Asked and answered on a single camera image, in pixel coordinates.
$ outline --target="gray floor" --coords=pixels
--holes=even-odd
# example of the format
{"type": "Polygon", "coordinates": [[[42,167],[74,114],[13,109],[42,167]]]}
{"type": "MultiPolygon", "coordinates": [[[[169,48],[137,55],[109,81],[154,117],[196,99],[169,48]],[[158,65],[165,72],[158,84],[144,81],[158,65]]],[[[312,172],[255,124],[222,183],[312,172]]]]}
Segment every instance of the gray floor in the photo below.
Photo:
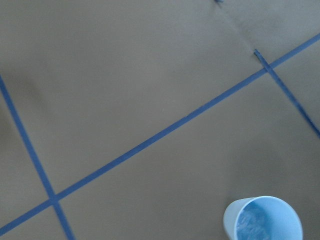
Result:
{"type": "MultiPolygon", "coordinates": [[[[318,0],[3,0],[0,74],[56,193],[320,33],[318,0]]],[[[275,71],[320,126],[320,41],[275,71]]],[[[48,199],[0,98],[0,228],[48,199]]],[[[226,240],[282,198],[320,236],[320,141],[268,74],[60,201],[77,240],[226,240]]],[[[52,207],[0,237],[66,239],[52,207]]]]}

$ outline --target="white cup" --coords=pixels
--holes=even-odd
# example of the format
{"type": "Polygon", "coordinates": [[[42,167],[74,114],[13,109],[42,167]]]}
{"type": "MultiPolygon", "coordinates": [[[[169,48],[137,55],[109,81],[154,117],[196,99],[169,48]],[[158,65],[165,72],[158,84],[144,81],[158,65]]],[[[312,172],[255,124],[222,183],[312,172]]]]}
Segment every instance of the white cup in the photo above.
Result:
{"type": "Polygon", "coordinates": [[[295,210],[285,201],[274,196],[244,198],[232,202],[225,210],[223,225],[230,240],[238,238],[237,223],[243,209],[254,202],[270,221],[271,240],[302,240],[303,229],[295,210]]]}

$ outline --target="ice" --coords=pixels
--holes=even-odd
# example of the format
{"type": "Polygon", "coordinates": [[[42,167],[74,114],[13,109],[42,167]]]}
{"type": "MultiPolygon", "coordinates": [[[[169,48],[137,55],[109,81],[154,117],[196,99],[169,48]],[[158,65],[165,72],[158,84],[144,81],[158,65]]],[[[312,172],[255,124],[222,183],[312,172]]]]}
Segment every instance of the ice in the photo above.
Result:
{"type": "Polygon", "coordinates": [[[251,202],[240,213],[237,225],[239,240],[270,240],[268,217],[264,210],[251,202]]]}

